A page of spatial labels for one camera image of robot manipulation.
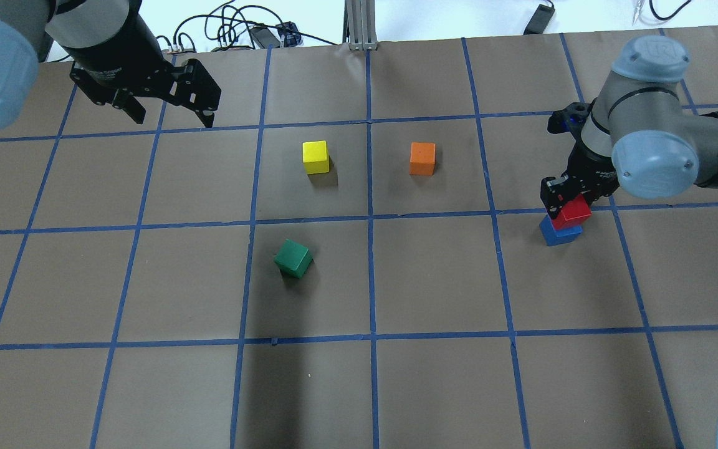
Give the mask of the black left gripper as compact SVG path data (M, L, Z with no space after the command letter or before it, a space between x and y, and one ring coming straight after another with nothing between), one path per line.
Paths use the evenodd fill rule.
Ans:
M143 124L146 110L136 97L161 99L196 114L205 128L213 128L222 90L200 60L172 66L168 59L96 71L72 63L69 74L75 85L96 105L111 105L136 124Z

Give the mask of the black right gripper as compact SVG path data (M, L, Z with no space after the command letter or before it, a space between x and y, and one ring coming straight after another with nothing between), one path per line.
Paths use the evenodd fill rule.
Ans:
M544 177L540 182L540 199L549 217L557 217L562 208L583 194L587 203L610 197L618 189L615 166L610 157L595 153L582 140L584 125L594 125L593 103L571 103L563 110L553 111L547 132L570 133L575 144L568 157L567 168L560 177Z

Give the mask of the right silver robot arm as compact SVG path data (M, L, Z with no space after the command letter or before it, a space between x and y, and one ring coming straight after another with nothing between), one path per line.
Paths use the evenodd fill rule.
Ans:
M548 132L569 133L575 145L562 175L540 184L551 219L578 197L590 205L619 188L647 200L718 190L718 111L687 115L676 93L690 61L677 40L635 37L593 102L553 112Z

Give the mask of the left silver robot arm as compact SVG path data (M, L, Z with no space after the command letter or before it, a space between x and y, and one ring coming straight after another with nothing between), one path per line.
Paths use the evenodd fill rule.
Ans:
M221 88L197 59L168 62L140 8L140 1L0 1L0 130L22 112L48 42L71 56L69 77L94 104L142 124L139 99L160 99L211 128Z

